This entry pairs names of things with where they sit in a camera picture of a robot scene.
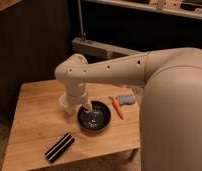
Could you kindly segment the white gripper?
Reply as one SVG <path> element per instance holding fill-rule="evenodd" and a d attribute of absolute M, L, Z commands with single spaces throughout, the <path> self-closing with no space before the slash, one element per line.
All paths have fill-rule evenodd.
<path fill-rule="evenodd" d="M 92 110 L 92 103 L 88 101 L 85 83 L 68 84 L 66 86 L 66 102 L 68 106 L 82 104 L 87 110 Z"/>

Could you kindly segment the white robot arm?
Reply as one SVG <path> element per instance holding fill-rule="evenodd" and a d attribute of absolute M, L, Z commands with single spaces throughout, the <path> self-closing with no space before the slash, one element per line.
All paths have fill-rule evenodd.
<path fill-rule="evenodd" d="M 202 171 L 202 50 L 174 48 L 90 64 L 74 54 L 57 66 L 66 110 L 88 104 L 87 83 L 141 87 L 141 171 Z"/>

